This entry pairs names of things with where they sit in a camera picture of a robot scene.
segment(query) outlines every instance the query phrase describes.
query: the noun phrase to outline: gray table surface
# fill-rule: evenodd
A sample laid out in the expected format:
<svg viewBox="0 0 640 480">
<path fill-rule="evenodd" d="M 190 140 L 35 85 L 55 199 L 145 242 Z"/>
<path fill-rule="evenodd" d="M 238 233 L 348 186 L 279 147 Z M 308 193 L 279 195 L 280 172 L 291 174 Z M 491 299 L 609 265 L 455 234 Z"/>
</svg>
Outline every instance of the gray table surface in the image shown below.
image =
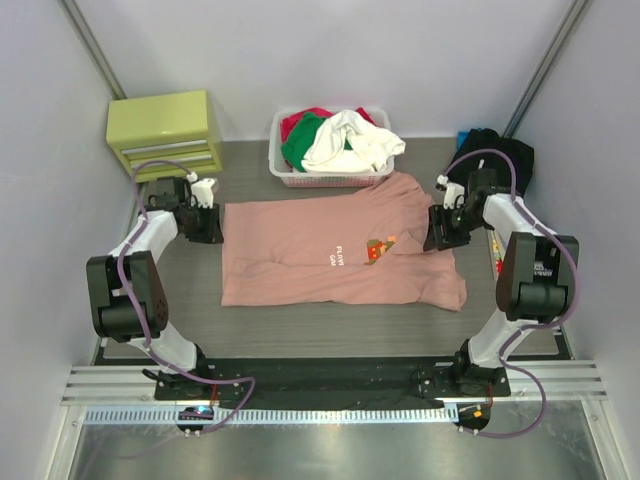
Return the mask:
<svg viewBox="0 0 640 480">
<path fill-rule="evenodd" d="M 323 197 L 354 189 L 292 189 L 269 173 L 268 144 L 229 142 L 224 171 L 217 177 L 221 204 Z M 413 175 L 425 191 L 433 188 L 455 152 L 455 139 L 407 140 L 396 170 Z M 174 240 L 158 262 L 169 303 L 169 318 L 182 335 L 208 357 L 344 357 L 452 355 L 477 333 L 495 309 L 495 282 L 487 237 L 473 233 L 471 244 L 455 251 L 457 269 L 466 280 L 468 299 L 461 312 L 425 304 L 301 304 L 279 307 L 221 307 L 221 246 Z M 523 354 L 557 353 L 551 332 L 537 332 L 517 350 Z M 109 341 L 105 357 L 142 355 Z"/>
</svg>

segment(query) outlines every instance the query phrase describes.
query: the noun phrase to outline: laundry basket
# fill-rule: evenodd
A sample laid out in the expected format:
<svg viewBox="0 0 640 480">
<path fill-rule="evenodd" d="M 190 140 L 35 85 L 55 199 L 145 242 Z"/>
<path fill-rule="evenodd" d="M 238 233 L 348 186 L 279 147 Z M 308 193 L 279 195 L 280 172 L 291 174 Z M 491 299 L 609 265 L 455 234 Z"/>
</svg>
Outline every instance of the laundry basket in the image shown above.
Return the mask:
<svg viewBox="0 0 640 480">
<path fill-rule="evenodd" d="M 391 129 L 389 117 L 384 110 L 376 108 L 367 108 L 366 110 L 377 126 L 387 130 Z M 296 111 L 286 110 L 275 114 L 269 139 L 269 170 L 273 175 L 279 177 L 287 187 L 369 187 L 393 172 L 393 157 L 389 157 L 386 168 L 381 172 L 345 175 L 344 173 L 299 172 L 290 167 L 282 157 L 280 122 L 294 113 Z"/>
</svg>

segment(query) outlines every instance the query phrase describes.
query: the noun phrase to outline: drawer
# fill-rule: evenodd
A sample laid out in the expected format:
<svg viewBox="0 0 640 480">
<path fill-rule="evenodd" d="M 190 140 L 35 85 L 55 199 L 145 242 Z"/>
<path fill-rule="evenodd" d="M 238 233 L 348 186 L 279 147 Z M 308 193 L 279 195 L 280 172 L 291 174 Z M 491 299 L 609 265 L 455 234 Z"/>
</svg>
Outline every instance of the drawer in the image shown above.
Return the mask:
<svg viewBox="0 0 640 480">
<path fill-rule="evenodd" d="M 144 162 L 148 162 L 150 160 L 162 159 L 162 160 L 171 160 L 173 162 L 184 165 L 185 167 L 197 167 L 201 165 L 213 164 L 213 154 L 210 150 L 201 150 L 198 152 L 190 152 L 190 153 L 179 153 L 174 155 L 161 155 L 154 156 L 151 158 L 144 158 L 139 160 L 132 160 L 129 162 L 130 167 L 133 169 L 138 165 L 143 164 Z M 168 170 L 172 167 L 171 165 L 159 164 L 159 165 L 150 165 L 140 171 L 140 173 L 153 173 L 153 172 L 161 172 L 163 170 Z"/>
<path fill-rule="evenodd" d="M 192 153 L 208 149 L 206 140 L 191 140 L 189 142 L 167 143 L 164 145 L 153 145 L 149 147 L 126 148 L 120 153 L 129 161 L 159 158 L 165 155 L 175 155 L 178 153 Z"/>
</svg>

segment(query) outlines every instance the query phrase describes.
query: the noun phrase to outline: red cloth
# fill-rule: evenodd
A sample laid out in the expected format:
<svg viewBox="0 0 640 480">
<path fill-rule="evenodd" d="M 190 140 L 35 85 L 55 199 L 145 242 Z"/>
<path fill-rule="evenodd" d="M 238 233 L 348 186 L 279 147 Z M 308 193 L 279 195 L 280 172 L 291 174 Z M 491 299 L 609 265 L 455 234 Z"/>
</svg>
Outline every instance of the red cloth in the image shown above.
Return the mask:
<svg viewBox="0 0 640 480">
<path fill-rule="evenodd" d="M 287 141 L 287 138 L 289 138 L 289 134 L 291 133 L 291 130 L 294 129 L 294 127 L 297 125 L 297 123 L 300 121 L 300 119 L 304 116 L 306 112 L 315 113 L 316 115 L 322 118 L 329 118 L 333 116 L 333 113 L 320 107 L 307 108 L 306 110 L 301 110 L 298 113 L 294 113 L 293 115 L 283 119 L 282 122 L 280 122 L 280 139 L 282 140 L 282 143 Z M 369 122 L 371 125 L 376 124 L 376 122 L 373 121 L 373 119 L 369 116 L 369 114 L 364 108 L 359 107 L 356 110 L 356 112 L 358 112 L 360 116 L 364 118 L 367 122 Z"/>
<path fill-rule="evenodd" d="M 361 116 L 362 118 L 364 118 L 367 122 L 369 122 L 371 125 L 375 125 L 375 124 L 376 124 L 376 122 L 374 122 L 374 121 L 373 121 L 373 118 L 371 118 L 371 117 L 369 116 L 369 114 L 367 113 L 367 111 L 366 111 L 364 108 L 359 107 L 359 108 L 356 110 L 356 112 L 358 112 L 358 113 L 360 114 L 360 116 Z"/>
<path fill-rule="evenodd" d="M 287 141 L 287 138 L 289 138 L 289 134 L 291 133 L 291 130 L 293 130 L 293 127 L 296 126 L 296 124 L 307 112 L 315 113 L 322 118 L 329 118 L 333 116 L 333 113 L 331 113 L 330 111 L 319 107 L 307 108 L 306 110 L 294 113 L 290 117 L 287 117 L 283 119 L 282 122 L 280 122 L 280 138 L 282 139 L 282 143 Z"/>
</svg>

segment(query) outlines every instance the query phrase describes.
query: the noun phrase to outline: pink t-shirt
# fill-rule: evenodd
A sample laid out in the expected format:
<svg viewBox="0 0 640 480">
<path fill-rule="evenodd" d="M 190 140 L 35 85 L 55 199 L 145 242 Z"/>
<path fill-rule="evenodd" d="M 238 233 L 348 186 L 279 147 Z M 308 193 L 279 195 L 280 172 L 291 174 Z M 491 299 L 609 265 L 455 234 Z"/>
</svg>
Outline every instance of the pink t-shirt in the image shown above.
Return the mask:
<svg viewBox="0 0 640 480">
<path fill-rule="evenodd" d="M 227 204 L 222 305 L 466 300 L 453 253 L 422 251 L 430 195 L 393 173 L 352 195 Z"/>
</svg>

